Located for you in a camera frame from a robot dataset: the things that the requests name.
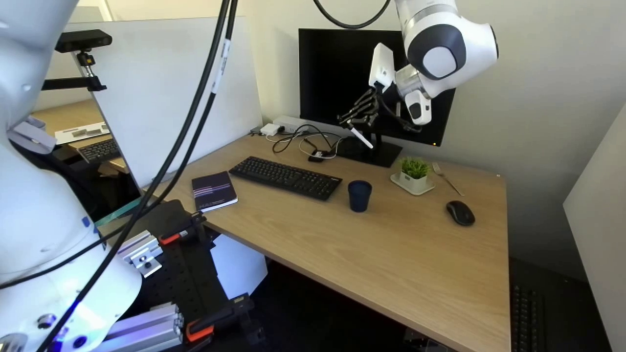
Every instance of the fork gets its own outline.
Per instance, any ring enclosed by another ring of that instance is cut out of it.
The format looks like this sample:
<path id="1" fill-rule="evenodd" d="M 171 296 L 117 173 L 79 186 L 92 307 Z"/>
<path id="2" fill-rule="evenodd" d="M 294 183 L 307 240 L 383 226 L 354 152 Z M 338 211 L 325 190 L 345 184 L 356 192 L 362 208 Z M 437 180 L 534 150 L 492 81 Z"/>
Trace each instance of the fork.
<path id="1" fill-rule="evenodd" d="M 441 168 L 439 167 L 438 163 L 433 163 L 433 171 L 439 175 L 442 179 L 444 179 L 445 181 L 447 181 L 447 183 L 450 184 L 450 186 L 452 186 L 452 188 L 454 188 L 454 190 L 456 191 L 456 193 L 459 193 L 459 195 L 465 196 L 465 194 L 463 194 L 458 188 L 456 188 L 456 186 L 450 182 L 450 180 L 448 180 L 448 178 L 446 177 L 446 174 L 443 173 L 443 171 L 441 171 Z"/>

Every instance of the monitor screen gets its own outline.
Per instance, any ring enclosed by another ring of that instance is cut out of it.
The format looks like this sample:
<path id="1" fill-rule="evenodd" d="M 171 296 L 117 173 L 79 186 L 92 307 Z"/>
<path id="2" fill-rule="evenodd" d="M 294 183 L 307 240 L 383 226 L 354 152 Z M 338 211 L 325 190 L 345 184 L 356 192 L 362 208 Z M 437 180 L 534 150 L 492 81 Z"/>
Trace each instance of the monitor screen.
<path id="1" fill-rule="evenodd" d="M 400 31 L 300 29 L 300 117 L 338 125 L 337 116 L 347 113 L 369 88 L 369 70 L 378 43 L 393 51 L 396 71 L 408 64 Z M 371 132 L 440 146 L 453 98 L 454 90 L 449 90 L 433 99 L 433 120 L 421 133 L 404 131 L 382 109 Z M 384 100 L 395 111 L 401 101 L 395 86 L 384 93 Z M 410 119 L 406 105 L 402 102 L 401 106 L 401 116 Z"/>

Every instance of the small plant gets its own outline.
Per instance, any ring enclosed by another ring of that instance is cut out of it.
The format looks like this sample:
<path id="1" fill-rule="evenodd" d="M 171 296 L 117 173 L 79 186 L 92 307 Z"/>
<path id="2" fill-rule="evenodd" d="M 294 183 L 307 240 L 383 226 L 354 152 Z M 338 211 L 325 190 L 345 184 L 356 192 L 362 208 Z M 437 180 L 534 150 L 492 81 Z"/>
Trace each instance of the small plant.
<path id="1" fill-rule="evenodd" d="M 417 158 L 402 159 L 402 172 L 416 180 L 425 177 L 429 171 L 430 167 L 424 160 Z"/>

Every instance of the wooden desk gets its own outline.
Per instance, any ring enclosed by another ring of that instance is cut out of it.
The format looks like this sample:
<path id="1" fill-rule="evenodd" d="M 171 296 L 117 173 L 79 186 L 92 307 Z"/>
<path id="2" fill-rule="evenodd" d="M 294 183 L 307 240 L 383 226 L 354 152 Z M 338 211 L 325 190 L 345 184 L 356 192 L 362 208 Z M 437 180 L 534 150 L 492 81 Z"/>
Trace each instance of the wooden desk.
<path id="1" fill-rule="evenodd" d="M 264 138 L 246 136 L 190 164 L 167 199 L 194 212 L 191 179 L 250 155 L 344 180 L 321 202 L 232 177 L 239 202 L 205 214 L 210 227 L 456 350 L 510 351 L 503 179 L 440 163 L 467 196 L 432 174 L 435 189 L 415 197 L 390 181 L 397 166 L 340 157 L 311 163 L 297 145 L 274 155 Z M 347 185 L 356 179 L 374 187 L 361 214 L 348 206 Z M 454 199 L 471 207 L 474 226 L 452 221 L 445 204 Z"/>
<path id="2" fill-rule="evenodd" d="M 33 113 L 33 116 L 46 123 L 46 132 L 51 136 L 54 136 L 56 131 L 103 121 L 100 110 L 94 100 L 79 101 L 78 103 L 37 111 Z M 103 135 L 68 143 L 67 146 L 76 150 L 111 138 L 111 135 Z M 129 172 L 122 158 L 109 160 L 105 164 L 117 171 Z"/>

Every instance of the potted plant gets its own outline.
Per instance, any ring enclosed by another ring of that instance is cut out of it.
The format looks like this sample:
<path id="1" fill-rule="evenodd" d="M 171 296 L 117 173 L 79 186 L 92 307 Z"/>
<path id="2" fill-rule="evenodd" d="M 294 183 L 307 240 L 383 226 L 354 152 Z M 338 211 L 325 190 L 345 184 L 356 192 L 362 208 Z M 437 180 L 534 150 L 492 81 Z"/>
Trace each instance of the potted plant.
<path id="1" fill-rule="evenodd" d="M 413 195 L 421 195 L 434 188 L 428 180 L 430 166 L 420 158 L 404 158 L 401 160 L 402 170 L 394 174 L 391 180 Z"/>

